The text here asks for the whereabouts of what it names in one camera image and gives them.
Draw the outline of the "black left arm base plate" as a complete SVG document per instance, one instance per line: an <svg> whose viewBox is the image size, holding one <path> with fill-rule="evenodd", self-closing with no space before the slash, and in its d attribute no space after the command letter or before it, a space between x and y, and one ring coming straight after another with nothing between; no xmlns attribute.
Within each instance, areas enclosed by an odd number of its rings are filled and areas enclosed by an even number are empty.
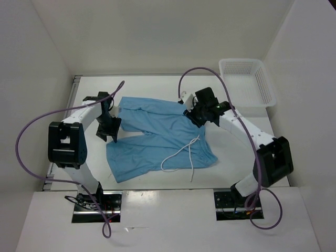
<svg viewBox="0 0 336 252"><path fill-rule="evenodd" d="M96 204L87 195L65 196L74 204L72 223L104 223L104 218ZM104 191L101 201L97 201L109 223L119 223L121 219L121 191Z"/></svg>

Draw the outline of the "light blue shorts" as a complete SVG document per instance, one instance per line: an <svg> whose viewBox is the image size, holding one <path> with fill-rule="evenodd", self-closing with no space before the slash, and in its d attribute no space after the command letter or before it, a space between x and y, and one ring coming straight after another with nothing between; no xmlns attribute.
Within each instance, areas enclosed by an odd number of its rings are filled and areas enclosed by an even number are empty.
<svg viewBox="0 0 336 252"><path fill-rule="evenodd" d="M198 128L183 114L185 105L122 97L119 108L121 129L138 135L106 145L107 161L116 182L151 171L203 169L217 162L206 142L205 127Z"/></svg>

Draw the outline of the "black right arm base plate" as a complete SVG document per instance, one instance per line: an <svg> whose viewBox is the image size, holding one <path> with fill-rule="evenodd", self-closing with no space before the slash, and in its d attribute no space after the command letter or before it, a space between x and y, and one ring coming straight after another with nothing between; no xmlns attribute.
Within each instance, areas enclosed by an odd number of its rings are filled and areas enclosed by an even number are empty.
<svg viewBox="0 0 336 252"><path fill-rule="evenodd" d="M248 211L242 202L235 202L229 190L214 191L214 203L217 221L236 221L250 219L264 219L261 202L258 199L255 208Z"/></svg>

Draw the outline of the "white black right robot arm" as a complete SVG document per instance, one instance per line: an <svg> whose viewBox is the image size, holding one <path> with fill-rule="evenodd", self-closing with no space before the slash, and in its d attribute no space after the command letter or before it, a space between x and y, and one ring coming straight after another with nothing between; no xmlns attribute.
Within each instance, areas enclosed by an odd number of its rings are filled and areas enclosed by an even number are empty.
<svg viewBox="0 0 336 252"><path fill-rule="evenodd" d="M182 92L178 100L186 106L183 114L197 127L214 123L252 148L255 155L252 172L230 188L230 200L235 206L252 208L252 197L259 188L268 188L293 172L289 141L262 131L229 102L219 102L210 87L195 94Z"/></svg>

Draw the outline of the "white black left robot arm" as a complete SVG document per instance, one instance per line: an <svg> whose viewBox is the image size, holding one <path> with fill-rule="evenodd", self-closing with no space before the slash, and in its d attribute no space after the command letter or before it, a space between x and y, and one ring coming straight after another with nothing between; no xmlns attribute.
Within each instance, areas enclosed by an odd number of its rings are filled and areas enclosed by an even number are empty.
<svg viewBox="0 0 336 252"><path fill-rule="evenodd" d="M121 119L110 114L112 95L99 92L97 96L83 99L83 108L61 122L52 122L48 128L48 158L64 169L78 189L78 201L86 201L94 210L103 207L105 197L99 181L92 175L86 159L88 156L85 131L94 121L98 122L96 136L117 142Z"/></svg>

